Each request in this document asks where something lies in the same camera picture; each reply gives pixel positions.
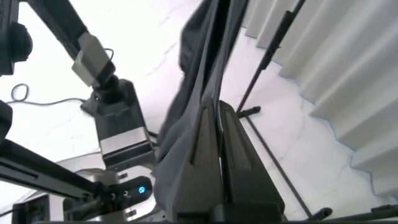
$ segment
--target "blue glowing logo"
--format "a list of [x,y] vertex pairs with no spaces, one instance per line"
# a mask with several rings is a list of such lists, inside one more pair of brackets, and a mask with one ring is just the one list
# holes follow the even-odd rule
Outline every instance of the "blue glowing logo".
[[139,188],[138,188],[138,192],[139,192],[140,194],[143,194],[143,193],[145,192],[145,187],[139,187]]

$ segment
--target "white curtain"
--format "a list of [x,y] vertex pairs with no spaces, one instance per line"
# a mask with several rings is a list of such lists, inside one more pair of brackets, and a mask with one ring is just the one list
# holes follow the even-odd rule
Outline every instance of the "white curtain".
[[[295,0],[251,0],[243,26],[266,48]],[[372,174],[374,193],[398,197],[398,1],[307,0],[274,60]]]

